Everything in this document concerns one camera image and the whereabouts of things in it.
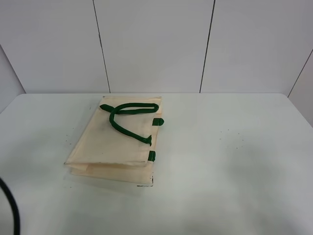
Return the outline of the cream linen bag green handles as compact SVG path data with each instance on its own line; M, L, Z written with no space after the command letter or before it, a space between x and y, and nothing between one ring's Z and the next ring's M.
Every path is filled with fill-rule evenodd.
M104 96L65 161L73 175L153 185L162 98Z

